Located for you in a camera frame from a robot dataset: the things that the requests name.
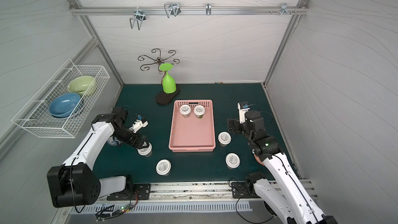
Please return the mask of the yogurt cup mid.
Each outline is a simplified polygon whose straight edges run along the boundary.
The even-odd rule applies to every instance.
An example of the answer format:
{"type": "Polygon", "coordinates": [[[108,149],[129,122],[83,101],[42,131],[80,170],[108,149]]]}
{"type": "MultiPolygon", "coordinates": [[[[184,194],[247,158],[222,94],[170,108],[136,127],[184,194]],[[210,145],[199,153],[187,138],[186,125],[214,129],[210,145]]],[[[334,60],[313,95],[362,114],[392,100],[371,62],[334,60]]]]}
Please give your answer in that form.
{"type": "Polygon", "coordinates": [[[148,147],[138,150],[138,153],[144,157],[150,157],[152,155],[152,145],[148,143],[148,147]]]}
{"type": "Polygon", "coordinates": [[[220,132],[218,135],[218,141],[222,147],[229,145],[232,141],[230,133],[229,132],[220,132]]]}

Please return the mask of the pink plastic basket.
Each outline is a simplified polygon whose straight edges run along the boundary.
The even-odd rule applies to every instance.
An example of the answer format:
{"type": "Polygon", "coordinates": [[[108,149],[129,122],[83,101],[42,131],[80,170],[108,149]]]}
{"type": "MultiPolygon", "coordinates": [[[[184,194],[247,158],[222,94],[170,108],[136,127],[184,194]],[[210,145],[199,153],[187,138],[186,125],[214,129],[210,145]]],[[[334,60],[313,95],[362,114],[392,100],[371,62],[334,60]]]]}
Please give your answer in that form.
{"type": "Polygon", "coordinates": [[[212,152],[216,147],[214,111],[212,100],[176,100],[174,102],[169,149],[172,152],[212,152]],[[189,118],[183,118],[179,109],[191,107],[189,118]],[[196,118],[194,108],[205,107],[202,119],[196,118]]]}

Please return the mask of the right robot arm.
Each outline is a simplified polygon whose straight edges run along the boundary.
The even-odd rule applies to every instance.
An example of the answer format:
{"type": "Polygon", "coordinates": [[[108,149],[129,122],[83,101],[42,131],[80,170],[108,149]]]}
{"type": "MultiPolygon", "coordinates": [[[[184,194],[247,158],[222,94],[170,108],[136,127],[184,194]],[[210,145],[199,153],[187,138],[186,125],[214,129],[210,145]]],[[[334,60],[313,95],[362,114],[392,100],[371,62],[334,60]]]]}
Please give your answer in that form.
{"type": "Polygon", "coordinates": [[[228,121],[229,130],[241,133],[248,146],[272,174],[281,191],[278,192],[260,173],[246,178],[249,195],[261,198],[270,214],[284,224],[335,224],[333,216],[326,215],[306,191],[292,169],[288,158],[279,148],[277,140],[267,134],[263,117],[259,112],[240,110],[237,119],[228,121]]]}

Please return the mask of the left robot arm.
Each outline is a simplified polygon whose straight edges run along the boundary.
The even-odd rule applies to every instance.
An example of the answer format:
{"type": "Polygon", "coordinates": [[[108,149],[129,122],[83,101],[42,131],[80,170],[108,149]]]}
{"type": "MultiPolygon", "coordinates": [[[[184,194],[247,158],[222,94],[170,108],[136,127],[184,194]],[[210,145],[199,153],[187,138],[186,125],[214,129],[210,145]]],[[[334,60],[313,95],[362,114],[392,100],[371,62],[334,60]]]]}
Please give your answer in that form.
{"type": "Polygon", "coordinates": [[[130,175],[99,179],[93,167],[109,138],[137,150],[148,148],[146,136],[139,130],[148,125],[145,117],[138,116],[132,127],[124,126],[128,111],[115,107],[109,114],[99,114],[91,122],[91,129],[78,148],[60,166],[47,173],[52,204],[56,208],[94,204],[99,198],[111,194],[134,194],[130,175]]]}

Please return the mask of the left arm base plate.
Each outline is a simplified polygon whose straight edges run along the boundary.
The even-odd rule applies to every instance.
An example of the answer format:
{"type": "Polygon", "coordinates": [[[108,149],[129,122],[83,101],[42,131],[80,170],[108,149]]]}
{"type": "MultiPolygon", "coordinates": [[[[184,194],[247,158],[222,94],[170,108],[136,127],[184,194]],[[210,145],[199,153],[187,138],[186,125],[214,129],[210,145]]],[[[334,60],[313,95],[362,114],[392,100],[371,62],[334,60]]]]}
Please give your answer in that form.
{"type": "Polygon", "coordinates": [[[108,201],[136,201],[148,200],[150,195],[150,184],[129,184],[126,188],[117,193],[107,196],[108,201]]]}

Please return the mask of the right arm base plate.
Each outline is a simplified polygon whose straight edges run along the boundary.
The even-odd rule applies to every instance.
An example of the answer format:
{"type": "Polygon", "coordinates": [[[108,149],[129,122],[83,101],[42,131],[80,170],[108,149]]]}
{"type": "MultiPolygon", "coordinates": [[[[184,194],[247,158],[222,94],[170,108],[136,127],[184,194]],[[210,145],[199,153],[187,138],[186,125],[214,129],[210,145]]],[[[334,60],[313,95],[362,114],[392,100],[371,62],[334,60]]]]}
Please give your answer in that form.
{"type": "Polygon", "coordinates": [[[233,199],[255,199],[258,196],[255,193],[250,192],[244,182],[232,181],[229,182],[231,187],[232,198],[233,199]]]}

